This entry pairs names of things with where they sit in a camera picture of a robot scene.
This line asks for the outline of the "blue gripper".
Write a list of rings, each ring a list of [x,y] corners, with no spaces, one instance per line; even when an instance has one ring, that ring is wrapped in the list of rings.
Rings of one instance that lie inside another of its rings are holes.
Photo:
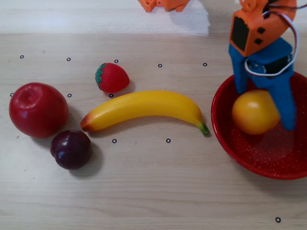
[[[232,44],[229,55],[232,61],[236,91],[243,94],[247,90],[248,74],[257,88],[266,89],[271,95],[287,130],[296,126],[296,106],[292,94],[290,78],[294,74],[295,55],[292,46],[282,38],[246,59]],[[259,76],[276,76],[273,78]]]

